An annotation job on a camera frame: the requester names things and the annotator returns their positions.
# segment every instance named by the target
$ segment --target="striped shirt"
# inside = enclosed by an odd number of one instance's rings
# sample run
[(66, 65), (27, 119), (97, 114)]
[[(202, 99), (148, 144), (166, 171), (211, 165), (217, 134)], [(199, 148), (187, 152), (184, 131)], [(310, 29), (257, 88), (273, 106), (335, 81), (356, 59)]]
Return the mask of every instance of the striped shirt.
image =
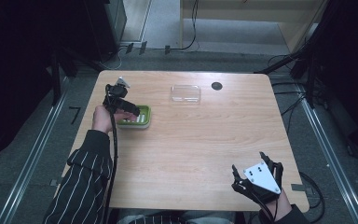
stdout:
[(67, 160), (69, 171), (48, 207), (43, 223), (100, 223), (103, 196), (112, 174), (107, 134), (89, 130), (80, 149)]

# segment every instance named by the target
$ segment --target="person's left hand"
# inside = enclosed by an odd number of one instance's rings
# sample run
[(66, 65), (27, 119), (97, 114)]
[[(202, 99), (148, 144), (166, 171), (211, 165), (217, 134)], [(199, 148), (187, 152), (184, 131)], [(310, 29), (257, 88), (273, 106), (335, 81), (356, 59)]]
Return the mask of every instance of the person's left hand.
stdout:
[[(123, 110), (118, 110), (115, 114), (115, 121), (118, 122), (122, 119), (136, 120), (136, 116)], [(109, 111), (103, 105), (97, 105), (92, 119), (92, 130), (101, 131), (103, 133), (112, 132), (112, 122), (110, 119)]]

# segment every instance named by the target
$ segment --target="gray floor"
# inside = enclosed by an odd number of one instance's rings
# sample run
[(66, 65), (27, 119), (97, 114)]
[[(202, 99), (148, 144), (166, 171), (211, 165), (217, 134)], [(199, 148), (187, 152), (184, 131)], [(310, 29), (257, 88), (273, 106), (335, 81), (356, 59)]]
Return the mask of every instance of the gray floor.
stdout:
[[(166, 45), (179, 48), (179, 18), (180, 1), (152, 0), (140, 42), (147, 41), (151, 49), (164, 49)], [(289, 52), (276, 22), (197, 19), (196, 31), (196, 43), (188, 50), (269, 55)], [(192, 21), (186, 19), (183, 47), (193, 36)]]
[[(158, 3), (158, 0), (152, 1), (151, 12), (154, 7), (158, 7), (156, 3)], [(177, 35), (175, 35), (174, 32), (168, 34), (162, 31), (152, 32), (150, 22), (153, 23), (153, 18), (149, 18), (145, 29), (144, 40), (147, 39), (148, 47), (151, 48), (151, 44), (157, 44), (158, 42), (164, 46), (168, 44), (174, 46)], [(152, 35), (149, 35), (148, 32), (159, 35), (152, 38)], [(272, 40), (277, 43), (282, 41), (282, 37), (278, 36), (274, 38), (279, 38)], [(165, 55), (161, 50), (152, 49), (147, 50), (142, 55), (139, 54), (138, 49), (134, 49), (129, 54), (121, 52), (120, 57), (112, 59), (105, 63), (105, 65), (118, 68), (119, 70), (222, 71), (246, 73), (267, 67), (269, 59), (273, 55), (287, 53), (283, 49), (269, 52), (270, 49), (264, 49), (262, 47), (258, 47), (258, 50), (255, 49), (253, 52), (229, 52), (229, 47), (221, 48), (221, 50), (208, 49), (205, 46), (203, 47), (203, 42), (202, 39), (199, 40), (200, 48), (197, 52), (172, 51), (168, 55)], [(54, 195), (56, 187), (52, 187), (49, 184), (50, 180), (60, 179), (65, 160), (75, 140), (79, 123), (98, 76), (96, 72), (81, 64), (79, 65), (79, 70), (80, 72), (77, 77), (71, 78), (70, 80), (62, 110), (43, 148), (43, 153), (41, 154), (27, 189), (23, 192), (18, 207), (14, 207), (16, 212), (13, 217), (10, 218), (11, 223), (41, 222), (44, 212)], [(288, 68), (286, 67), (283, 67), (277, 71), (277, 73), (271, 74), (270, 79), (271, 83), (292, 81), (288, 76)], [(274, 87), (275, 92), (295, 90), (295, 86), (293, 85)], [(298, 96), (296, 94), (276, 95), (281, 111), (288, 108), (297, 98)], [(5, 206), (12, 186), (15, 184), (38, 133), (42, 129), (44, 121), (48, 116), (48, 112), (51, 109), (51, 101), (52, 95), (50, 93), (23, 125), (12, 144), (0, 153), (0, 214)], [(69, 109), (69, 106), (81, 107), (79, 117), (74, 124), (71, 124), (71, 122), (75, 116), (75, 111)], [(358, 196), (358, 159), (348, 155), (345, 139), (340, 134), (328, 111), (325, 111), (321, 106), (317, 106), (315, 110), (319, 115), (331, 145), (334, 147), (340, 164)], [(282, 121), (287, 127), (289, 121), (288, 114), (282, 117)], [(325, 213), (323, 219), (318, 223), (353, 223), (348, 206), (342, 197), (339, 184), (332, 175), (331, 167), (323, 154), (323, 150), (310, 125), (307, 114), (301, 105), (294, 110), (288, 137), (295, 154), (299, 171), (312, 177), (324, 194), (326, 204)], [(308, 192), (308, 198), (311, 204), (317, 203), (317, 195), (311, 193), (311, 190)], [(309, 219), (314, 219), (320, 212), (319, 208), (311, 209), (306, 216)]]

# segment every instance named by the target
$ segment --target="table top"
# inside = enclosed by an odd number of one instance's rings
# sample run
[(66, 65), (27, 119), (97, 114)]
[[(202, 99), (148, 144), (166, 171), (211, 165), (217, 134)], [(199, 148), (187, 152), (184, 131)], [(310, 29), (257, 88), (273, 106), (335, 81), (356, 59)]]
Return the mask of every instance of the table top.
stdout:
[[(260, 74), (103, 71), (98, 77), (72, 151), (91, 127), (106, 84), (122, 76), (125, 100), (151, 107), (144, 130), (117, 129), (118, 162), (111, 207), (256, 211), (259, 206), (231, 188), (231, 165), (261, 162), (259, 151), (283, 164), (282, 186), (291, 203), (309, 209), (269, 78)], [(223, 88), (211, 85), (220, 82)], [(173, 85), (198, 85), (198, 105), (170, 100)], [(114, 155), (111, 137), (111, 154)]]

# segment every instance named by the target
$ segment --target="green box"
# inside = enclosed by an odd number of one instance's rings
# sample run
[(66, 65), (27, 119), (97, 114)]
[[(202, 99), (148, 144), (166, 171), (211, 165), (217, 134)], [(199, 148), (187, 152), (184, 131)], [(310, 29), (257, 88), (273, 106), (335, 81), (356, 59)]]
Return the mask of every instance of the green box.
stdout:
[(150, 125), (151, 110), (148, 105), (137, 105), (141, 112), (136, 121), (120, 120), (117, 123), (118, 128), (145, 129)]

